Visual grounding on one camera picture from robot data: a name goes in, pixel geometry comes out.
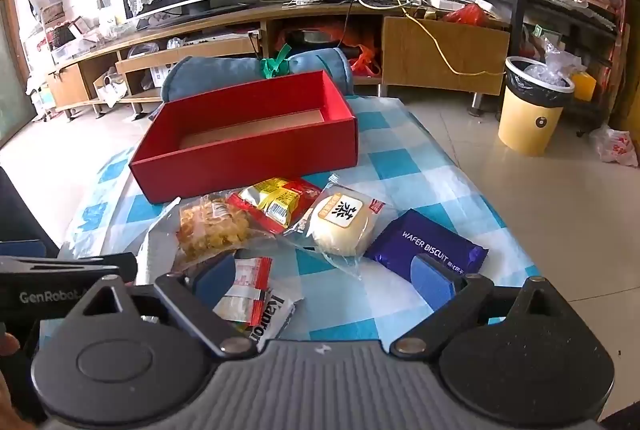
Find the person's left hand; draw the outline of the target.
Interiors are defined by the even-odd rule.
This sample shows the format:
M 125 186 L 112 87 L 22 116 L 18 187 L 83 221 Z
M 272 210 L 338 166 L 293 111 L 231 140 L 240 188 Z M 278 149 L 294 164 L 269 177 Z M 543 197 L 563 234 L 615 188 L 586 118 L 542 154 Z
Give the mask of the person's left hand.
M 0 338 L 0 355 L 2 358 L 11 356 L 20 350 L 17 338 L 6 332 Z M 0 420 L 1 430 L 34 430 L 35 426 L 23 419 L 14 408 L 6 379 L 0 372 Z

